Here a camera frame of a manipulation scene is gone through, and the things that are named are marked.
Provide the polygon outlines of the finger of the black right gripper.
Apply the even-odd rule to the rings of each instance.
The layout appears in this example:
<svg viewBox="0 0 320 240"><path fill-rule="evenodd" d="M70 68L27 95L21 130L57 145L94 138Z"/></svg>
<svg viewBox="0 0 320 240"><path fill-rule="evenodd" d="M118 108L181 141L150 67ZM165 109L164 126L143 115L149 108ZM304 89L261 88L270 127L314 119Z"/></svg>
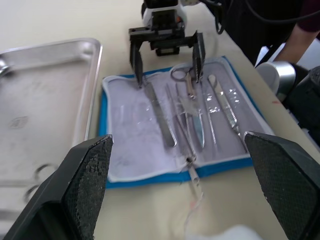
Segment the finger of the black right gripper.
<svg viewBox="0 0 320 240"><path fill-rule="evenodd" d="M192 49L192 69L196 82L200 81L203 75L203 66L206 58L205 44L203 34L201 32L195 32L193 38Z"/></svg>
<svg viewBox="0 0 320 240"><path fill-rule="evenodd" d="M130 65L134 72L135 78L139 88L142 88L143 85L143 61L140 53L140 47L142 42L131 41L130 42Z"/></svg>

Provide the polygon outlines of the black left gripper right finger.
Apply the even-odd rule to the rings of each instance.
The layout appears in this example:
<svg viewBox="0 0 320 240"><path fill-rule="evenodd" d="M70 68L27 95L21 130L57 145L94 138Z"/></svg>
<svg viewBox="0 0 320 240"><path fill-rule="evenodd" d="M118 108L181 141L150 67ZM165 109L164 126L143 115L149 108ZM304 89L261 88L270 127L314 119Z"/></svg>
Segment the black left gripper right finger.
<svg viewBox="0 0 320 240"><path fill-rule="evenodd" d="M300 145L248 131L244 137L261 190L289 240L320 238L320 165Z"/></svg>

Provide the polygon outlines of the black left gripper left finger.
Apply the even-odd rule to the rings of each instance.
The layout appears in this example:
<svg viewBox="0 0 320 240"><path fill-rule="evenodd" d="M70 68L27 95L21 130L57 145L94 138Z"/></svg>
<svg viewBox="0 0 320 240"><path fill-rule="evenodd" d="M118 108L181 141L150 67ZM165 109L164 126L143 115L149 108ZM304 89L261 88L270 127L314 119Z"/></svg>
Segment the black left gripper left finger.
<svg viewBox="0 0 320 240"><path fill-rule="evenodd" d="M5 240L92 240L114 140L111 134L72 147L41 183Z"/></svg>

